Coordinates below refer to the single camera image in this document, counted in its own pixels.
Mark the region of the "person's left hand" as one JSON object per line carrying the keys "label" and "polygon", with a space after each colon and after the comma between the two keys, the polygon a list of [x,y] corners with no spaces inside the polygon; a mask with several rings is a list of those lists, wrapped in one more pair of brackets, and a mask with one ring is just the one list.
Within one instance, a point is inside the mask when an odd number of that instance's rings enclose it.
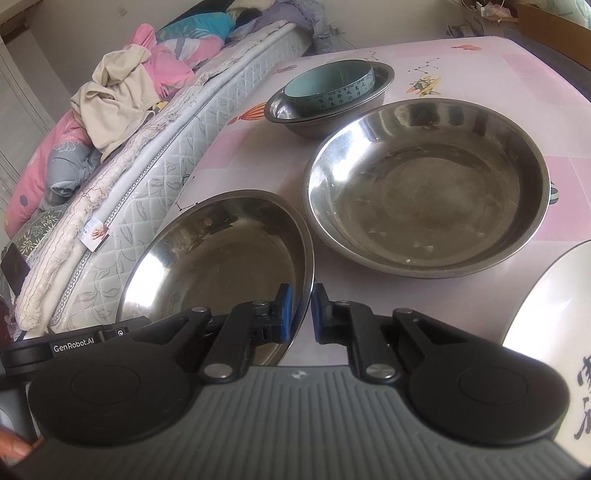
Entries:
{"label": "person's left hand", "polygon": [[11,466],[22,461],[44,442],[44,438],[37,439],[32,444],[27,443],[14,432],[5,429],[0,430],[0,458],[1,462]]}

